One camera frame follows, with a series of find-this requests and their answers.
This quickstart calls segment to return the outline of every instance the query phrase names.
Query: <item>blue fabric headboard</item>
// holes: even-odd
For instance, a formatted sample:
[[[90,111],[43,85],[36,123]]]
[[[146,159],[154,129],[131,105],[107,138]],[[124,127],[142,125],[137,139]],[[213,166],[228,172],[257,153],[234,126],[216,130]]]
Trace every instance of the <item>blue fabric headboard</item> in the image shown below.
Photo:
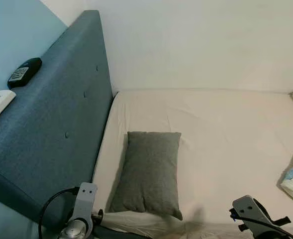
[[[14,88],[0,115],[0,201],[37,221],[56,192],[90,182],[112,102],[98,11],[85,11]],[[45,225],[72,203],[57,199]]]

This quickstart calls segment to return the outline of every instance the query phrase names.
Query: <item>white bed sheet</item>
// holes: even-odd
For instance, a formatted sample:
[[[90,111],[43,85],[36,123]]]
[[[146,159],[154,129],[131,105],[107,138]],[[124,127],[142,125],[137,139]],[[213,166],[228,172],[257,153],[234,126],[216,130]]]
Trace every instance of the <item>white bed sheet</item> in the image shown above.
[[[94,211],[105,210],[112,197],[128,131],[182,133],[178,193],[184,221],[121,212],[106,213],[104,226],[152,238],[194,221],[230,224],[235,230],[228,211],[232,201],[252,195],[274,220],[289,216],[293,227],[293,200],[279,188],[293,159],[290,95],[230,90],[119,92],[96,165]]]

